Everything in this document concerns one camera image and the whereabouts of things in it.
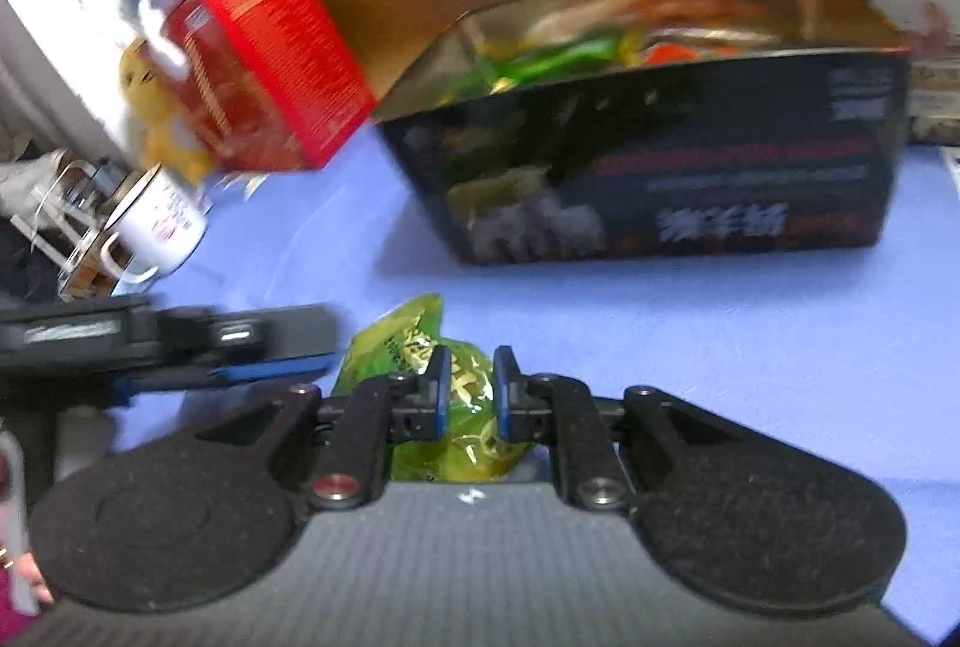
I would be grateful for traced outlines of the person's left hand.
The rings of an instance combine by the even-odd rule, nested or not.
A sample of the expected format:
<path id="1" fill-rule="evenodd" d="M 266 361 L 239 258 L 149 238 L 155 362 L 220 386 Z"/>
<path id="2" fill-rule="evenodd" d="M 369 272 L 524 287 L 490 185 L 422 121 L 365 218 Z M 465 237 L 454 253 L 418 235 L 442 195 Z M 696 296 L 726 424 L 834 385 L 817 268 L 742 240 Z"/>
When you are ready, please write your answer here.
<path id="1" fill-rule="evenodd" d="M 2 600 L 18 615 L 34 616 L 52 605 L 53 595 L 31 553 L 16 555 L 2 546 Z"/>

